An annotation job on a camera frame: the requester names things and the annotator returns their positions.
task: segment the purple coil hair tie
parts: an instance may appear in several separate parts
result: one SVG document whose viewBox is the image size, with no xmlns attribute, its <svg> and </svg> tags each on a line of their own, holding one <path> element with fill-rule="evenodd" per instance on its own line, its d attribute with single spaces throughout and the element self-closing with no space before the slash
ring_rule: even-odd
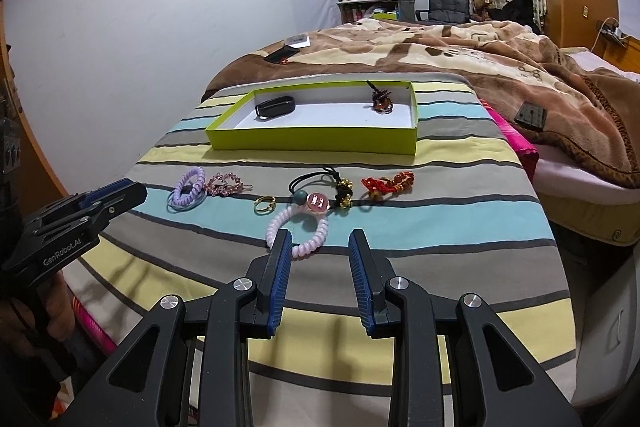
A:
<svg viewBox="0 0 640 427">
<path fill-rule="evenodd" d="M 183 194 L 185 185 L 187 182 L 197 176 L 198 179 L 191 185 L 191 190 L 188 194 Z M 204 201 L 207 193 L 204 189 L 204 170 L 202 167 L 193 167 L 180 179 L 177 185 L 175 185 L 174 191 L 169 194 L 167 204 L 174 210 L 190 210 L 191 208 L 198 206 Z"/>
</svg>

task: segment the metal bolt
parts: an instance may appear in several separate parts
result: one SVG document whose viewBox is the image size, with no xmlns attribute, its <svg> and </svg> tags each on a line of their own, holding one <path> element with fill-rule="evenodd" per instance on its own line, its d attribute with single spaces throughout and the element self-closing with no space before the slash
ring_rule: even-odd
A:
<svg viewBox="0 0 640 427">
<path fill-rule="evenodd" d="M 175 295 L 167 295 L 162 297 L 160 305 L 165 310 L 170 310 L 178 305 L 178 298 Z"/>
<path fill-rule="evenodd" d="M 389 281 L 389 286 L 396 290 L 404 290 L 409 286 L 409 281 L 404 277 L 394 277 Z"/>
<path fill-rule="evenodd" d="M 466 294 L 462 301 L 470 308 L 479 308 L 480 304 L 482 304 L 482 299 L 475 293 Z"/>
<path fill-rule="evenodd" d="M 246 277 L 241 277 L 240 279 L 236 279 L 234 281 L 234 288 L 240 292 L 246 291 L 254 285 L 254 282 L 251 279 L 247 279 Z"/>
</svg>

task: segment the brown blanket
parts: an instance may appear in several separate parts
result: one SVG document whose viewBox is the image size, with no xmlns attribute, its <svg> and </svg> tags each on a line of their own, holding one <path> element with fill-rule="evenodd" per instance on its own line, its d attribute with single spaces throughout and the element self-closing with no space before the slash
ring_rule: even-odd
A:
<svg viewBox="0 0 640 427">
<path fill-rule="evenodd" d="M 511 124 L 523 102 L 546 107 L 543 132 L 516 128 L 560 148 L 586 171 L 640 188 L 640 85 L 608 70 L 585 72 L 545 36 L 511 22 L 419 26 L 365 19 L 313 32 L 286 64 L 263 57 L 276 42 L 233 61 L 203 100 L 237 84 L 323 73 L 446 71 L 465 76 Z"/>
</svg>

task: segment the green bead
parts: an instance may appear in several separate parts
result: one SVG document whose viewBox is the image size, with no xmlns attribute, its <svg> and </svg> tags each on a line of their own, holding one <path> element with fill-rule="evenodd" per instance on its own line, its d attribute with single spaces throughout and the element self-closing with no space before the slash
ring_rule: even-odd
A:
<svg viewBox="0 0 640 427">
<path fill-rule="evenodd" d="M 293 193 L 293 197 L 291 198 L 291 200 L 295 204 L 305 204 L 307 197 L 308 197 L 308 194 L 306 193 L 306 190 L 296 190 Z"/>
</svg>

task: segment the gold ring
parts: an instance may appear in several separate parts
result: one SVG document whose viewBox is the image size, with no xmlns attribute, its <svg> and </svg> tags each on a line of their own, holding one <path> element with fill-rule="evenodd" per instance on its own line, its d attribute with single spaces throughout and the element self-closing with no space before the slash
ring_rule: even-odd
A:
<svg viewBox="0 0 640 427">
<path fill-rule="evenodd" d="M 268 201 L 267 206 L 258 208 L 260 203 Z M 276 209 L 276 198 L 274 196 L 260 196 L 254 203 L 254 212 L 256 214 L 271 214 Z"/>
</svg>

